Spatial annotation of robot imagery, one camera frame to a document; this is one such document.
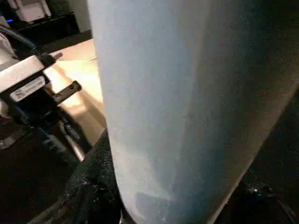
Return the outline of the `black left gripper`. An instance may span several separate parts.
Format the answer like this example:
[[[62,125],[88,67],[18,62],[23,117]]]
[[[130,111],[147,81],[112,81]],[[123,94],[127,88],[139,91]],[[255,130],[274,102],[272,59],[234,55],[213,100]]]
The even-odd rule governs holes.
[[[20,82],[4,91],[8,114],[21,129],[5,139],[4,147],[14,144],[31,131],[51,152],[66,163],[80,163],[86,154],[86,136],[78,122],[60,104],[82,89],[74,81],[55,93],[50,82]]]

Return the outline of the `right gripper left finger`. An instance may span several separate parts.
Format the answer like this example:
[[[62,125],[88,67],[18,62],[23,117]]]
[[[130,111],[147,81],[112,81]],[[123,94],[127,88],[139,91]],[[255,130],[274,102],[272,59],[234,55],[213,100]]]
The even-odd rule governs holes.
[[[104,130],[68,180],[61,198],[31,224],[118,224],[121,200],[108,131]]]

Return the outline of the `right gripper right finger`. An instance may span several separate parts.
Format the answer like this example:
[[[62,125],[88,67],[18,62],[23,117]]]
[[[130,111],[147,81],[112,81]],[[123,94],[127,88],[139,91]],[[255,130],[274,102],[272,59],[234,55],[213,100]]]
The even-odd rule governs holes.
[[[297,224],[298,178],[244,177],[217,218],[218,224]]]

